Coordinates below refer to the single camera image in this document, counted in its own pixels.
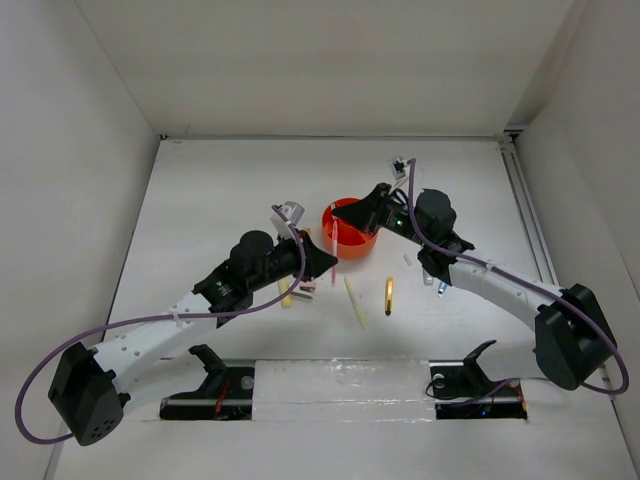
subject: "marker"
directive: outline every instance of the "marker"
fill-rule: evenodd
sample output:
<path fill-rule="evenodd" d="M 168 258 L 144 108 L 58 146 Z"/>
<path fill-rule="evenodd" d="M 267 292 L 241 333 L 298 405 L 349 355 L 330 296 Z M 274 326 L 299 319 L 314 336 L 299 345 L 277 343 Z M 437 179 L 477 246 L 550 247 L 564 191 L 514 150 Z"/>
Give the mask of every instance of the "marker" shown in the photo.
<path fill-rule="evenodd" d="M 387 289 L 384 296 L 384 313 L 391 315 L 391 301 L 393 299 L 393 277 L 387 278 Z"/>
<path fill-rule="evenodd" d="M 331 211 L 333 212 L 333 209 L 336 208 L 336 204 L 332 203 L 331 204 Z M 332 254 L 334 257 L 338 256 L 338 219 L 336 217 L 333 217 L 333 228 L 331 230 L 331 240 L 333 241 L 333 251 Z M 331 286 L 336 285 L 336 266 L 334 265 L 333 267 L 331 267 Z"/>

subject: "black bracket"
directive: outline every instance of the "black bracket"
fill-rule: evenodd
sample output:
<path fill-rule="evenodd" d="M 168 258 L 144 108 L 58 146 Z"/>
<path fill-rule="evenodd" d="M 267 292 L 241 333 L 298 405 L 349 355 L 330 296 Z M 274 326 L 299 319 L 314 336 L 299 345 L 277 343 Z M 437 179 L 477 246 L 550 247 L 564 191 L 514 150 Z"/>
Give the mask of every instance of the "black bracket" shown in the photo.
<path fill-rule="evenodd" d="M 499 382 L 492 382 L 478 365 L 478 357 L 496 340 L 489 340 L 478 346 L 464 360 L 432 362 L 430 389 L 427 392 L 439 400 L 452 400 L 459 397 L 478 397 L 491 391 Z"/>
<path fill-rule="evenodd" d="M 321 276 L 338 259 L 316 247 L 309 234 L 298 231 L 306 256 L 303 281 Z M 245 233 L 231 249 L 229 259 L 220 264 L 192 290 L 210 304 L 211 313 L 245 310 L 253 304 L 253 292 L 300 270 L 300 252 L 293 238 L 274 246 L 271 236 L 260 230 Z M 233 317 L 217 319 L 217 328 Z"/>
<path fill-rule="evenodd" d="M 456 259 L 424 245 L 411 224 L 408 206 L 394 199 L 391 188 L 388 183 L 380 183 L 362 200 L 335 208 L 333 215 L 361 232 L 375 233 L 386 228 L 421 245 L 418 260 L 422 268 L 430 276 L 451 285 L 449 266 Z M 431 242 L 457 253 L 475 248 L 453 231 L 457 214 L 443 192 L 424 189 L 416 199 L 414 213 L 420 231 Z"/>
<path fill-rule="evenodd" d="M 49 400 L 82 446 L 113 432 L 131 398 L 116 392 L 115 374 L 103 371 L 93 355 L 80 342 L 67 348 L 49 388 Z"/>
<path fill-rule="evenodd" d="M 162 401 L 162 420 L 251 420 L 255 366 L 252 362 L 225 365 L 207 345 L 189 349 L 209 373 L 194 392 Z"/>
<path fill-rule="evenodd" d="M 616 345 L 595 295 L 575 284 L 562 298 L 591 318 Z M 536 362 L 549 380 L 565 390 L 575 390 L 611 356 L 609 348 L 591 327 L 558 302 L 538 309 L 535 319 Z"/>

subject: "red wire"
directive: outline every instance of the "red wire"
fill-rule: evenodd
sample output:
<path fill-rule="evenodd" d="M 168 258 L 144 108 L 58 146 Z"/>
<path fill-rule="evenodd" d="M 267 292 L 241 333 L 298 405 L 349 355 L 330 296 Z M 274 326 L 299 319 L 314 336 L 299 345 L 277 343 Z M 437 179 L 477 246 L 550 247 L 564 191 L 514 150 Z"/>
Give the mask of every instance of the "red wire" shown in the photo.
<path fill-rule="evenodd" d="M 224 401 L 228 393 L 229 393 L 229 380 L 224 382 L 224 385 L 222 387 L 222 394 L 218 397 L 218 400 L 216 400 L 216 406 L 215 406 L 216 413 L 213 415 L 214 420 L 218 419 L 218 415 L 220 415 L 220 410 L 222 410 L 222 402 Z"/>
<path fill-rule="evenodd" d="M 524 395 L 522 394 L 522 390 L 518 387 L 512 387 L 511 385 L 507 385 L 508 388 L 510 388 L 511 390 L 514 390 L 517 394 L 518 394 L 518 398 L 520 399 L 520 402 L 524 402 Z"/>

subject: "red bowl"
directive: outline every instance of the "red bowl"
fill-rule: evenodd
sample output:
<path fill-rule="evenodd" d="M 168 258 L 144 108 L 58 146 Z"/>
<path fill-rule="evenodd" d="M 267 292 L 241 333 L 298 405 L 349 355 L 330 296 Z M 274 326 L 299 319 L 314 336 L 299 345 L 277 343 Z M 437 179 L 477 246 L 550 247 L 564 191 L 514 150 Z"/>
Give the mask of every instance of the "red bowl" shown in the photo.
<path fill-rule="evenodd" d="M 343 207 L 355 203 L 359 198 L 341 198 L 334 202 L 336 207 Z M 378 234 L 362 233 L 342 220 L 338 222 L 338 257 L 345 260 L 355 260 L 369 255 L 376 244 Z M 322 240 L 327 250 L 333 253 L 333 215 L 331 205 L 322 214 Z"/>

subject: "white table surface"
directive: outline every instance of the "white table surface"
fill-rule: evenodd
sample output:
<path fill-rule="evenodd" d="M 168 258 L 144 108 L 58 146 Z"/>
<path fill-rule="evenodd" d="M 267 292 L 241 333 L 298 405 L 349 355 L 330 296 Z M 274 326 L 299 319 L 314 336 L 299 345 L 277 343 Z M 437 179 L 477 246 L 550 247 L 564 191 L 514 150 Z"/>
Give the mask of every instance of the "white table surface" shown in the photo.
<path fill-rule="evenodd" d="M 274 203 L 301 203 L 306 213 L 299 226 L 310 226 L 322 245 L 324 208 L 337 198 L 362 197 L 376 183 L 392 183 L 386 160 L 395 155 L 418 158 L 418 186 L 449 194 L 463 238 L 494 261 L 534 275 L 494 141 L 168 140 L 158 153 L 111 321 L 166 310 L 226 259 L 244 232 L 273 232 Z M 328 274 L 318 281 L 311 304 L 294 300 L 288 310 L 276 305 L 238 317 L 203 340 L 227 359 L 387 362 L 461 358 L 492 338 L 503 345 L 531 341 L 519 321 L 467 292 L 450 289 L 438 298 L 436 286 L 422 284 L 417 251 L 381 231 L 367 259 L 339 264 L 335 287 Z M 413 266 L 405 263 L 405 253 Z M 344 275 L 365 312 L 364 330 Z M 395 279 L 391 317 L 383 311 L 388 276 Z M 275 295 L 275 286 L 265 288 L 254 305 Z M 263 385 L 282 382 L 277 369 L 262 371 Z M 335 380 L 295 372 L 286 377 L 283 389 L 293 396 L 283 405 L 300 403 L 297 392 L 313 390 L 313 382 L 324 391 Z M 524 391 L 529 422 L 433 421 L 429 402 L 421 406 L 431 412 L 424 422 L 387 418 L 386 411 L 380 418 L 389 421 L 376 421 L 375 409 L 364 416 L 354 412 L 353 418 L 341 410 L 342 416 L 316 415 L 312 421 L 306 413 L 290 418 L 291 409 L 269 401 L 273 415 L 256 421 L 183 423 L 157 420 L 152 405 L 90 448 L 69 442 L 56 478 L 636 478 L 605 396 L 563 392 L 539 381 L 525 382 Z"/>

